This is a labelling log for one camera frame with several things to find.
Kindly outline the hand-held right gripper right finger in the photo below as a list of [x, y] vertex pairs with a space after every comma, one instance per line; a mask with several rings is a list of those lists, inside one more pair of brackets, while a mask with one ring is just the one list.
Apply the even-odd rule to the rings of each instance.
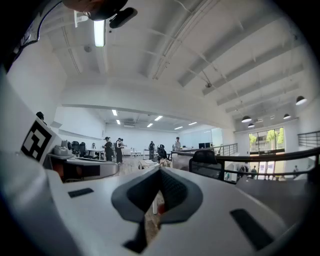
[[149, 245], [149, 256], [247, 256], [255, 252], [230, 212], [246, 210], [271, 237], [286, 230], [283, 219], [232, 184], [171, 168], [202, 191], [199, 209], [186, 221], [164, 224]]

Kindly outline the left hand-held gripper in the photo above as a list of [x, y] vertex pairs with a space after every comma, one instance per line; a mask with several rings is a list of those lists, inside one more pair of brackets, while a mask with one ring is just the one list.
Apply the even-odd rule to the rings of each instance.
[[62, 180], [97, 180], [114, 176], [119, 165], [112, 161], [72, 158], [71, 144], [62, 140], [36, 117], [21, 146], [21, 152], [42, 167], [57, 172]]

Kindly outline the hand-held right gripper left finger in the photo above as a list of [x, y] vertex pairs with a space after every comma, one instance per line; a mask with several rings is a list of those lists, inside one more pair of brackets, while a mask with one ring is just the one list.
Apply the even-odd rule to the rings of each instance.
[[153, 241], [139, 254], [123, 244], [134, 239], [138, 224], [124, 220], [113, 207], [113, 191], [149, 171], [97, 180], [62, 183], [59, 174], [46, 170], [58, 213], [75, 241], [80, 256], [162, 256]]

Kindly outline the black swivel chair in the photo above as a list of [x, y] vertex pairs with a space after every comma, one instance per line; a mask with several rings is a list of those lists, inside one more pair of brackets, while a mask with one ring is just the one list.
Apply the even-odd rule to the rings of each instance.
[[86, 144], [84, 142], [73, 141], [71, 143], [71, 150], [74, 155], [83, 158], [86, 155]]

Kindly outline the black mesh office chair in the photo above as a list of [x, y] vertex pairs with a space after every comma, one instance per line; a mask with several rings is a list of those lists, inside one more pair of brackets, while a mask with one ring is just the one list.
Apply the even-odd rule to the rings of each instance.
[[224, 179], [224, 166], [210, 150], [198, 150], [189, 160], [189, 172], [215, 180]]

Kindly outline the group of ceiling light panels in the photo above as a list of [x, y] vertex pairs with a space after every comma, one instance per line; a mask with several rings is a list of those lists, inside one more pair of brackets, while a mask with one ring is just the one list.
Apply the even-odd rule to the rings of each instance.
[[158, 114], [131, 112], [131, 111], [119, 111], [112, 109], [110, 111], [110, 117], [107, 118], [107, 124], [115, 123], [118, 126], [124, 128], [135, 129], [154, 129], [154, 130], [166, 130], [166, 131], [178, 131], [183, 128], [190, 128], [198, 123], [196, 121], [188, 121], [179, 118], [173, 118]]

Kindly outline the black metal railing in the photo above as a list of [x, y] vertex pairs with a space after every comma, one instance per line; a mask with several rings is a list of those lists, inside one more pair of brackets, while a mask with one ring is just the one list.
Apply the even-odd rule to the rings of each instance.
[[[171, 166], [175, 169], [189, 172], [189, 161], [196, 151], [213, 151], [213, 149], [198, 149], [195, 151], [173, 151]], [[263, 154], [258, 156], [236, 156], [215, 154], [216, 159], [224, 164], [225, 183], [235, 185], [240, 179], [264, 179], [271, 181], [289, 181], [306, 179], [312, 184], [320, 184], [320, 147], [305, 151], [283, 154]], [[299, 160], [313, 160], [307, 168], [292, 168], [290, 170], [268, 170], [268, 164], [290, 164]]]

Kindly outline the large glass window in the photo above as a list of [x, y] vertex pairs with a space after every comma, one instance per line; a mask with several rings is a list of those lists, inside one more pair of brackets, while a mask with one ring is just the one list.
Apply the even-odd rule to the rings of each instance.
[[251, 155], [285, 152], [285, 133], [283, 127], [250, 133], [248, 137]]

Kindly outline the distant metal railing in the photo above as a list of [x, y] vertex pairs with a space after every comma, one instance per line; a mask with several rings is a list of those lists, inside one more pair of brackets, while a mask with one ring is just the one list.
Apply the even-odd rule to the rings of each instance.
[[320, 131], [300, 133], [297, 135], [298, 145], [305, 148], [320, 147]]

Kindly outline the long ceiling tube light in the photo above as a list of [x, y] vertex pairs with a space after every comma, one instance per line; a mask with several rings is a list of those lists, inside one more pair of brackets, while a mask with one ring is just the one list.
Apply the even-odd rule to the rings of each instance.
[[94, 21], [94, 43], [96, 47], [103, 47], [106, 43], [105, 39], [105, 30], [106, 30], [106, 21], [99, 20]]

